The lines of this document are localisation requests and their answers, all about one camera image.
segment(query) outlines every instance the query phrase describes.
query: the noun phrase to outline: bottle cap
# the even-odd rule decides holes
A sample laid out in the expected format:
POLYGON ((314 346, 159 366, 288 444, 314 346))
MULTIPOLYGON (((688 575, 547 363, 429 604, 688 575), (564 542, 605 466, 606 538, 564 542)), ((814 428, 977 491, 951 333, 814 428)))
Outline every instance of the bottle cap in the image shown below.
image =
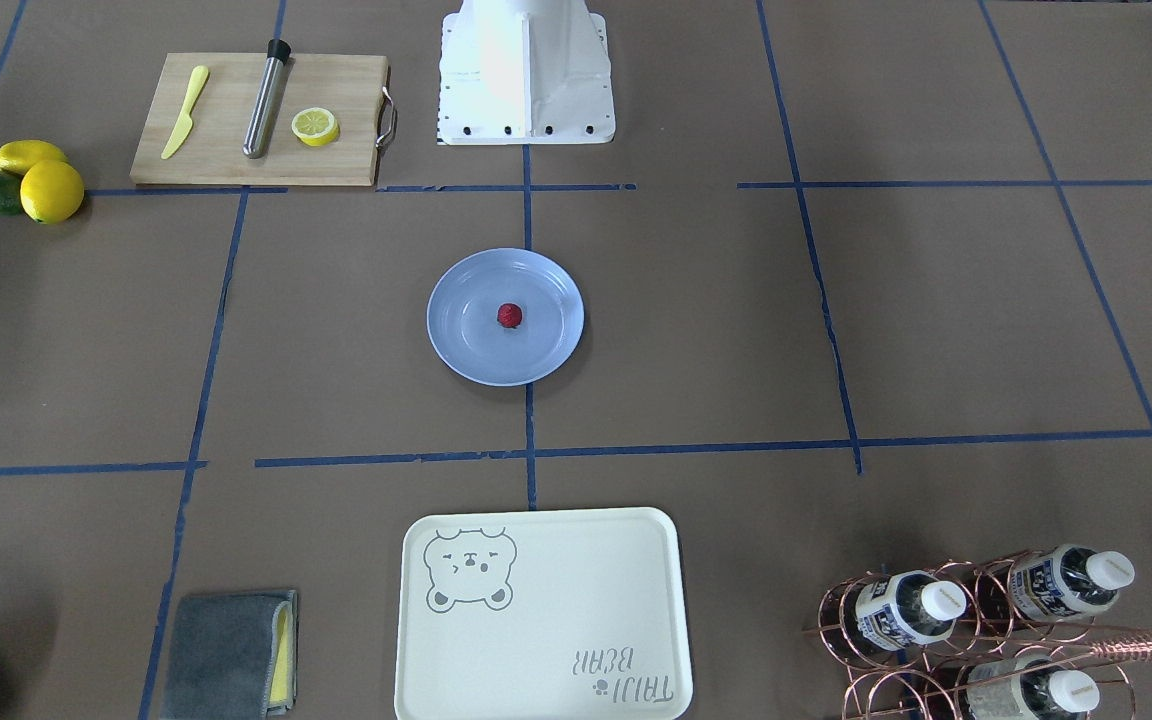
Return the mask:
POLYGON ((923 609, 937 620, 954 620, 968 609, 968 596, 963 588, 947 579, 927 584, 919 592, 919 600, 923 600, 923 609))
POLYGON ((1107 591, 1116 591, 1132 584, 1135 568, 1121 552, 1097 552, 1087 558, 1087 577, 1107 591))
POLYGON ((1055 670, 1047 680, 1047 689, 1066 712, 1089 712, 1101 703, 1101 688, 1082 670, 1055 670))

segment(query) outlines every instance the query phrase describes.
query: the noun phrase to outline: wooden cutting board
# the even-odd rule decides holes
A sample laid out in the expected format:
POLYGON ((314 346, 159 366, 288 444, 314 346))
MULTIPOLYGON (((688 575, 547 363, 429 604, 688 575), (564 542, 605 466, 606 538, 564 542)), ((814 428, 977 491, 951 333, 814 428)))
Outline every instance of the wooden cutting board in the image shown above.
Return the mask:
POLYGON ((172 53, 162 65, 145 131, 132 160, 132 181, 172 184, 334 184, 376 182, 376 132, 380 88, 389 60, 377 55, 291 55, 270 151, 243 156, 243 138, 265 73, 260 53, 172 53), (169 159, 162 146, 172 135, 189 73, 210 69, 194 106, 194 130, 169 159), (291 119, 305 108, 332 109, 340 137, 310 147, 291 135, 291 119))

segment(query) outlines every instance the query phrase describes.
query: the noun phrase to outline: red berry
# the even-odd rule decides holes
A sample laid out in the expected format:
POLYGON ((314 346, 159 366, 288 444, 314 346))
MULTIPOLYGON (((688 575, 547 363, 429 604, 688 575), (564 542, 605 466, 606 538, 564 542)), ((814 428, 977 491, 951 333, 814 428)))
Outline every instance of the red berry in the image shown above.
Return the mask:
POLYGON ((507 328, 517 328, 518 323, 522 323, 522 306, 506 302, 497 310, 497 321, 507 328))

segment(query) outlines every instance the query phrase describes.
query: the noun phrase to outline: yellow lemon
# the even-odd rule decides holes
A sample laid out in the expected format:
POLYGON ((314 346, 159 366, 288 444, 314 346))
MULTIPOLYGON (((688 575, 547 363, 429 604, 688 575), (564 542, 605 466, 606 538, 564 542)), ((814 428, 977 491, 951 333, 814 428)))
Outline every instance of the yellow lemon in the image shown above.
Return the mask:
POLYGON ((83 177, 60 160, 40 160, 20 181, 20 206, 38 223, 59 223, 83 204, 83 177))
POLYGON ((68 162, 69 158, 65 158, 63 151, 46 141, 14 141, 0 147, 0 170, 3 173, 23 176, 40 160, 68 162))
POLYGON ((319 147, 340 135, 340 126, 335 122, 332 109, 308 108, 291 119, 291 131, 310 147, 319 147))

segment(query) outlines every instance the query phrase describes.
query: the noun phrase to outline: bear face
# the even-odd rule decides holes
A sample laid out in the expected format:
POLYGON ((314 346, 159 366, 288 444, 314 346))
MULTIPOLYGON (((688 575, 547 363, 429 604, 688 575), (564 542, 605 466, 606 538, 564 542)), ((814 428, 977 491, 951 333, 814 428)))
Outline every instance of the bear face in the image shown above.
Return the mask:
POLYGON ((485 530, 457 530, 445 537, 439 530, 425 546, 431 588, 425 596, 433 612, 450 611, 456 602, 485 602, 502 611, 513 600, 509 568, 518 555, 513 538, 485 530))

